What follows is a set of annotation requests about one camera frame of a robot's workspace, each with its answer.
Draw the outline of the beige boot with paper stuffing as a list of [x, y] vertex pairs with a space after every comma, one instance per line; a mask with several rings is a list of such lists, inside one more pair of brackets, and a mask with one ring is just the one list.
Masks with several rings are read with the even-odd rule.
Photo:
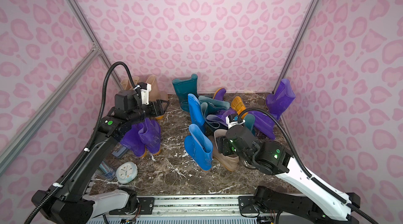
[[233, 172], [238, 167], [239, 157], [236, 155], [224, 156], [219, 153], [216, 141], [219, 137], [224, 137], [226, 132], [224, 129], [218, 129], [214, 132], [213, 136], [209, 136], [208, 138], [213, 145], [213, 158], [218, 160], [227, 170]]

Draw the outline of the beige boot pair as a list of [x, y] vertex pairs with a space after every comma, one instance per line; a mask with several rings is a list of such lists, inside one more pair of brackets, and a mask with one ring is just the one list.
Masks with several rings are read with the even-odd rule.
[[[132, 76], [132, 79], [134, 84], [136, 85], [139, 82], [140, 77]], [[129, 78], [121, 80], [120, 84], [124, 90], [133, 90], [133, 86], [131, 85]]]

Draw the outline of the blue boot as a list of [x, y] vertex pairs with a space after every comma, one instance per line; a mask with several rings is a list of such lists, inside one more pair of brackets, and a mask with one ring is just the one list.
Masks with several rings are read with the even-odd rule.
[[205, 119], [202, 114], [200, 102], [194, 94], [188, 94], [188, 107], [192, 124], [196, 124], [203, 133], [206, 133]]
[[202, 170], [209, 171], [213, 166], [213, 144], [196, 124], [188, 129], [190, 135], [184, 140], [185, 150]]

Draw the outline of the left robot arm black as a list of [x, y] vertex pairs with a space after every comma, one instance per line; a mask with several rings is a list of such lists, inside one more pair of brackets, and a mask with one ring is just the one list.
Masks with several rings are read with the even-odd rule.
[[126, 214], [137, 212], [140, 204], [134, 190], [119, 188], [87, 197], [86, 187], [99, 165], [131, 130], [132, 125], [144, 122], [146, 118], [162, 116], [169, 104], [167, 100], [142, 104], [134, 90], [117, 93], [114, 107], [98, 120], [79, 156], [48, 190], [38, 190], [33, 195], [31, 201], [35, 209], [25, 223], [31, 223], [39, 212], [57, 224], [85, 224], [94, 217], [114, 210]]

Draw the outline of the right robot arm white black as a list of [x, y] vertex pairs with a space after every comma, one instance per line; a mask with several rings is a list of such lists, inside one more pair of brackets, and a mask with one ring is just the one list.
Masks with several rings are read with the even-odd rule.
[[354, 207], [360, 206], [356, 193], [344, 193], [312, 174], [308, 176], [290, 150], [276, 141], [257, 139], [241, 125], [229, 130], [217, 130], [214, 143], [224, 156], [235, 155], [258, 171], [273, 175], [299, 190], [303, 195], [279, 193], [265, 186], [258, 186], [250, 203], [241, 212], [287, 212], [314, 224], [357, 224], [350, 209], [342, 201]]

